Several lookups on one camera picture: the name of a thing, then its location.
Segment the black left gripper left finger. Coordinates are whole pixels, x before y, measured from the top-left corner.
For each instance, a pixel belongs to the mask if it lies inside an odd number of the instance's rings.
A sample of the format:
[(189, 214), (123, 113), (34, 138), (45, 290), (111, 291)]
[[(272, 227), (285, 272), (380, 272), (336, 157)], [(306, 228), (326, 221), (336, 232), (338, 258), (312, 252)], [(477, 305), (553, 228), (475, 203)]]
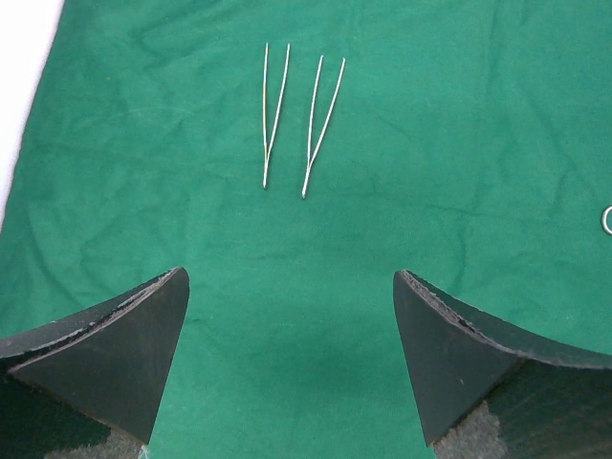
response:
[(2, 457), (145, 457), (188, 299), (177, 267), (3, 338)]

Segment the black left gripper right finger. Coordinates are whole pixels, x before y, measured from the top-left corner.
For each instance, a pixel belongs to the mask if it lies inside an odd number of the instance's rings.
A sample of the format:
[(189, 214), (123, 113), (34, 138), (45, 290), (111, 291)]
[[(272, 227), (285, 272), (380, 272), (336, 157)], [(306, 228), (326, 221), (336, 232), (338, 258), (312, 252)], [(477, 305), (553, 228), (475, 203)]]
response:
[(409, 271), (395, 316), (426, 444), (439, 458), (607, 458), (611, 358), (536, 335)]

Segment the steel surgical scissors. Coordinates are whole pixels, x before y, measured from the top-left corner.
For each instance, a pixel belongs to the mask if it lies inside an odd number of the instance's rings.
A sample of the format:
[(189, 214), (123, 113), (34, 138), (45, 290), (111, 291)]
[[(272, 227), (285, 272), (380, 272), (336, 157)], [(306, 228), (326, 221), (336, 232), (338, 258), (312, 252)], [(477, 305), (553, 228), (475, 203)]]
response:
[(611, 213), (612, 206), (606, 207), (601, 213), (601, 228), (608, 235), (612, 235), (612, 228), (610, 223)]

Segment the thin steel tweezers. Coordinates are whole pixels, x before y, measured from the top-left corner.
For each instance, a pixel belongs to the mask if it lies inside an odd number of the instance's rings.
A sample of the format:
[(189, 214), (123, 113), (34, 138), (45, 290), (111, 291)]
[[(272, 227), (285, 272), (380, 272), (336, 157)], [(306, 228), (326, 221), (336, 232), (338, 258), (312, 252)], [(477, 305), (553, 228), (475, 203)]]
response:
[(281, 79), (281, 85), (280, 85), (276, 108), (274, 112), (272, 134), (268, 135), (268, 131), (267, 131), (267, 121), (268, 121), (267, 95), (268, 95), (269, 44), (265, 45), (263, 72), (262, 72), (262, 138), (263, 138), (263, 147), (264, 147), (262, 187), (264, 189), (266, 189), (268, 186), (271, 155), (272, 155), (273, 144), (274, 144), (274, 140), (276, 136), (276, 131), (277, 131), (278, 123), (279, 123), (279, 117), (280, 117), (280, 112), (281, 112), (285, 88), (286, 88), (290, 55), (291, 55), (291, 45), (287, 44), (283, 75)]
[(327, 110), (327, 113), (324, 119), (324, 123), (321, 127), (317, 141), (314, 142), (313, 133), (314, 133), (314, 121), (315, 121), (315, 109), (316, 109), (318, 86), (319, 86), (320, 76), (322, 72), (323, 61), (324, 61), (324, 55), (321, 55), (317, 63), (317, 72), (315, 76), (313, 92), (312, 92), (312, 97), (311, 97), (310, 113), (309, 113), (309, 119), (308, 119), (306, 169), (305, 169), (305, 175), (304, 175), (303, 185), (301, 189), (301, 199), (302, 200), (305, 200), (307, 197), (313, 167), (317, 159), (318, 152), (321, 148), (322, 142), (324, 140), (324, 137), (326, 135), (326, 132), (328, 130), (332, 115), (334, 113), (334, 109), (335, 109), (338, 95), (339, 95), (339, 89), (341, 87), (341, 83), (343, 80), (345, 64), (346, 64), (346, 59), (343, 58), (340, 63), (339, 74), (337, 77), (334, 93), (330, 100), (330, 104), (329, 104), (329, 107), (328, 107), (328, 110)]

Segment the dark green surgical cloth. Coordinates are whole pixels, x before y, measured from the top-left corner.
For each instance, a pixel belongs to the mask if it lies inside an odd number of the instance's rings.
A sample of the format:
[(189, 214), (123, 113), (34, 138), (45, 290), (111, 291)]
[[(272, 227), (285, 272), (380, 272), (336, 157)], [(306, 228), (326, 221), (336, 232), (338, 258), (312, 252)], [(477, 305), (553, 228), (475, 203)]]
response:
[[(262, 187), (268, 135), (291, 55)], [(307, 197), (314, 142), (343, 80)], [(190, 301), (155, 458), (427, 458), (410, 270), (611, 349), (607, 1), (68, 1), (1, 232), (1, 333), (171, 268)]]

